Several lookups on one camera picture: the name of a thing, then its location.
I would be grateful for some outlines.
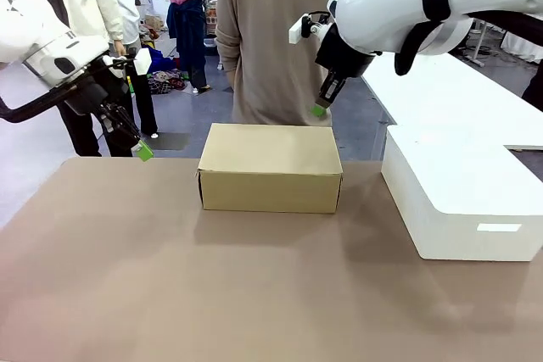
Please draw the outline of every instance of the person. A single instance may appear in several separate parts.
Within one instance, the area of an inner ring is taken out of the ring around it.
[[[119,6],[116,0],[48,0],[57,17],[69,26],[78,36],[102,36],[114,43],[115,51],[125,55],[123,46],[123,24]],[[103,84],[100,76],[95,76],[96,82]],[[132,112],[132,99],[127,93],[120,104],[129,114]],[[98,140],[92,129],[90,114],[78,115],[66,103],[59,104],[60,116],[68,130],[76,153],[80,156],[101,156]],[[109,143],[112,156],[131,157],[132,152]]]
[[[177,39],[181,71],[200,92],[210,86],[205,76],[205,11],[203,0],[171,0],[167,25],[170,38]]]
[[[534,78],[524,91],[523,100],[543,112],[543,64],[537,70]]]
[[[123,17],[123,44],[126,50],[137,53],[142,48],[139,38],[140,15],[137,10],[136,0],[118,0]],[[134,93],[136,94],[137,112],[141,120],[141,130],[144,135],[155,139],[158,126],[154,116],[153,98],[146,75],[137,75],[131,67],[126,68],[126,74],[130,76]]]
[[[288,43],[288,30],[328,0],[218,0],[216,43],[242,124],[331,125],[311,110],[326,77],[315,63],[315,36]]]

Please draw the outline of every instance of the robotic arm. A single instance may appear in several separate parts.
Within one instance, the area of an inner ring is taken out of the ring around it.
[[[16,109],[0,98],[0,118],[19,123],[66,102],[78,114],[94,114],[114,144],[150,159],[153,152],[116,103],[127,92],[123,68],[131,64],[138,74],[146,74],[149,52],[111,58],[108,50],[101,36],[76,36],[47,0],[0,0],[0,63],[22,61],[50,89]]]
[[[468,34],[473,18],[498,25],[543,46],[543,0],[330,0],[328,13],[314,22],[305,14],[289,40],[316,35],[322,42],[316,62],[328,70],[317,100],[323,113],[348,78],[360,76],[382,52],[395,53],[395,71],[406,75],[418,53],[449,52]],[[328,23],[333,16],[335,23]]]

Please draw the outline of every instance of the black cable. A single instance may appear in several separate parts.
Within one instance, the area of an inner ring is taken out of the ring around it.
[[[0,118],[10,123],[20,123],[35,116],[38,116],[42,112],[45,112],[46,110],[52,108],[55,105],[58,105],[59,103],[76,94],[79,91],[77,89],[77,84],[82,80],[88,78],[89,76],[96,75],[99,72],[109,70],[110,68],[116,68],[117,66],[126,65],[126,63],[134,60],[134,58],[126,58],[119,60],[113,64],[100,67],[99,69],[92,72],[88,70],[85,74],[78,76],[73,82],[62,84],[58,88],[53,88],[51,92],[45,93],[40,97],[34,99],[33,101],[28,102],[27,104],[20,106],[16,109],[8,108],[6,103],[0,97]]]
[[[505,31],[510,31],[512,34],[543,47],[543,21],[535,17],[500,10],[473,12],[468,15],[492,25],[497,25]]]
[[[440,21],[430,20],[419,23],[412,28],[404,40],[400,52],[395,55],[395,70],[397,75],[406,75],[411,70],[421,44],[441,24]]]

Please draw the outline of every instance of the beige sweater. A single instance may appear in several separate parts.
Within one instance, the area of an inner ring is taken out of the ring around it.
[[[328,0],[218,0],[216,30],[225,70],[237,70],[233,120],[247,124],[330,125],[311,113],[326,72],[313,36],[293,46],[288,29]]]

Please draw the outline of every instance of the label on white box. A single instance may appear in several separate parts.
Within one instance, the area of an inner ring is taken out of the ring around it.
[[[522,224],[479,224],[478,232],[517,232]]]

